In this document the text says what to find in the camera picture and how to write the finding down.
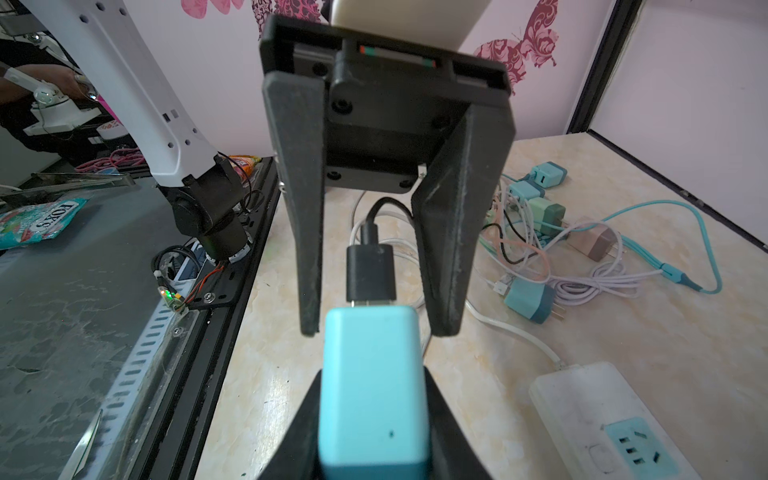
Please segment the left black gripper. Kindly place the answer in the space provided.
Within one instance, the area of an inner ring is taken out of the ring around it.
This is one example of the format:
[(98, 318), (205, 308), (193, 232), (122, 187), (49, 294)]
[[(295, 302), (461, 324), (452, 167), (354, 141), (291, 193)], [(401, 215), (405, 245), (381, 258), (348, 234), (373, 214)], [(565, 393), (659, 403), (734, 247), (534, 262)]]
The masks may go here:
[(496, 62), (280, 15), (263, 96), (295, 241), (300, 331), (319, 332), (324, 188), (411, 197), (431, 332), (460, 332), (476, 242), (515, 136)]

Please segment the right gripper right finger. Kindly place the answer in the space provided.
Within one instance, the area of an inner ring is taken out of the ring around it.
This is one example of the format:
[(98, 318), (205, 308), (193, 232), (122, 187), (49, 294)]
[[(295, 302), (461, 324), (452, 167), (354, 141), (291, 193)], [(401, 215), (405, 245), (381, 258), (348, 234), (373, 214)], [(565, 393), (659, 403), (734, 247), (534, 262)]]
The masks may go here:
[(424, 367), (430, 438), (430, 479), (490, 480), (431, 372)]

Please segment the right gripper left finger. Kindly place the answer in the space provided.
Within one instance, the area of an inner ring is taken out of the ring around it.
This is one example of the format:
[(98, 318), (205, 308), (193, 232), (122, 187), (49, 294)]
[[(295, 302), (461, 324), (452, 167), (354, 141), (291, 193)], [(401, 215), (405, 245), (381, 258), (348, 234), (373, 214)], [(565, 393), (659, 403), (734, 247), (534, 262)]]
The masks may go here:
[(323, 478), (318, 454), (321, 378), (318, 371), (260, 480)]

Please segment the teal charger plug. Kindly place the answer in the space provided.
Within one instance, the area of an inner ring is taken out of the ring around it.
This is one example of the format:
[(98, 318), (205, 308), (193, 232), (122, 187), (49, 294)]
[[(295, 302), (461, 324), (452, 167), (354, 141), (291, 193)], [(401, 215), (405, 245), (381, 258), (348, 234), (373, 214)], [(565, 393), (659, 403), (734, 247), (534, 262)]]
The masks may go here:
[(318, 455), (327, 479), (424, 479), (429, 420), (410, 306), (336, 308), (325, 321)]

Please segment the long multicolour power strip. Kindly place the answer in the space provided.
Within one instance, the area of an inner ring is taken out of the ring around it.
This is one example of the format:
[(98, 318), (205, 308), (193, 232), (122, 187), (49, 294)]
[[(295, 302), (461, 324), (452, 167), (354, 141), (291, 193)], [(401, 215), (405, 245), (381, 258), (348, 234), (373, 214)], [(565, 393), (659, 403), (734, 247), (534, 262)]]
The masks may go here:
[(531, 400), (573, 479), (698, 479), (609, 362), (542, 375)]

